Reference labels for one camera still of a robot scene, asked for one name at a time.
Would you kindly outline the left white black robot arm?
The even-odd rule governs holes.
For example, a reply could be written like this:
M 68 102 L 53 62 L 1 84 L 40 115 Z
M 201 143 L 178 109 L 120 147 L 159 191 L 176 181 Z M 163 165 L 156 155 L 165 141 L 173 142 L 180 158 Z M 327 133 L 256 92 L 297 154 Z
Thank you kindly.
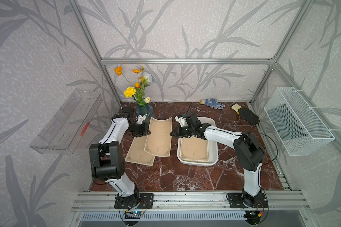
M 125 173 L 125 159 L 120 144 L 126 132 L 134 138 L 151 134 L 145 120 L 145 115 L 139 115 L 133 121 L 130 113 L 116 114 L 105 136 L 89 148 L 93 180 L 112 185 L 118 196 L 124 199 L 139 200 L 140 193 Z

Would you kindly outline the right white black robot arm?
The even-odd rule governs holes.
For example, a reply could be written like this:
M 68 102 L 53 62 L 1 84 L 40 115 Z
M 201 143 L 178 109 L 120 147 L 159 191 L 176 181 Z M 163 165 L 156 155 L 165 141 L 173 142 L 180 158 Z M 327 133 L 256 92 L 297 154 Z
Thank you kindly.
M 260 172 L 265 151 L 252 133 L 227 131 L 202 123 L 194 113 L 178 115 L 175 121 L 179 126 L 170 136 L 187 139 L 196 137 L 233 148 L 244 171 L 243 197 L 251 200 L 261 195 Z

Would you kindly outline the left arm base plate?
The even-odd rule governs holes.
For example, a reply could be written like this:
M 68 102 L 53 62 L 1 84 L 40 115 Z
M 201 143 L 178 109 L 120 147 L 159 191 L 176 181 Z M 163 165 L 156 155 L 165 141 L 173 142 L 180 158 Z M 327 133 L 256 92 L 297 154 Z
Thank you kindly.
M 151 209 L 154 202 L 154 194 L 152 193 L 140 193 L 128 197 L 115 197 L 115 209 Z

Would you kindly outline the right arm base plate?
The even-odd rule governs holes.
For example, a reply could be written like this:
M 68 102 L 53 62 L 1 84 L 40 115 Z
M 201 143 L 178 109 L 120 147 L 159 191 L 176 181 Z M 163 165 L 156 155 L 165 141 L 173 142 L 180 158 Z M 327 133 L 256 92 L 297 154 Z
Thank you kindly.
M 251 196 L 245 191 L 242 193 L 228 193 L 226 199 L 230 208 L 268 208 L 267 198 L 262 191 L 256 196 Z

